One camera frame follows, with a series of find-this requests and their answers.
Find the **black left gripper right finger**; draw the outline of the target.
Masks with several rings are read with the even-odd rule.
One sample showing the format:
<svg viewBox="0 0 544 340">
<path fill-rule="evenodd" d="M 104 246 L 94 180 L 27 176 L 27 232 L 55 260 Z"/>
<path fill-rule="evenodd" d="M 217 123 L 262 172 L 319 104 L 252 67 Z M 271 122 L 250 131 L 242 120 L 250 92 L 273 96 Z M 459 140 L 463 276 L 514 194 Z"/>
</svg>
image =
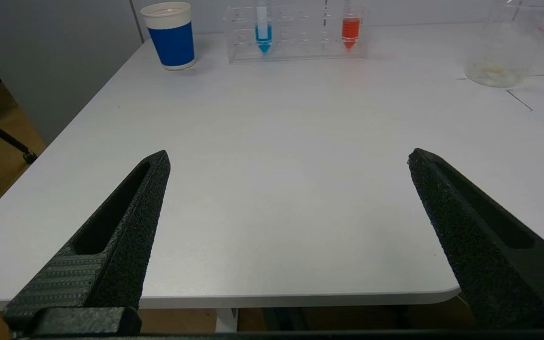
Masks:
<svg viewBox="0 0 544 340">
<path fill-rule="evenodd" d="M 544 239 L 435 153 L 414 149 L 408 167 L 477 322 L 544 328 Z"/>
</svg>

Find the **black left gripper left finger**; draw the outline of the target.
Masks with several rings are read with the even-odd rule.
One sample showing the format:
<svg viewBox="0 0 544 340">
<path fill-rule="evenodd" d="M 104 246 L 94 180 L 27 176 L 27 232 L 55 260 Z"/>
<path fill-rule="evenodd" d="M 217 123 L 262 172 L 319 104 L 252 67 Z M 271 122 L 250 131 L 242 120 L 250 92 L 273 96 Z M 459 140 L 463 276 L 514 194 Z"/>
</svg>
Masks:
<svg viewBox="0 0 544 340">
<path fill-rule="evenodd" d="M 4 308 L 13 337 L 134 337 L 170 174 L 145 157 Z"/>
</svg>

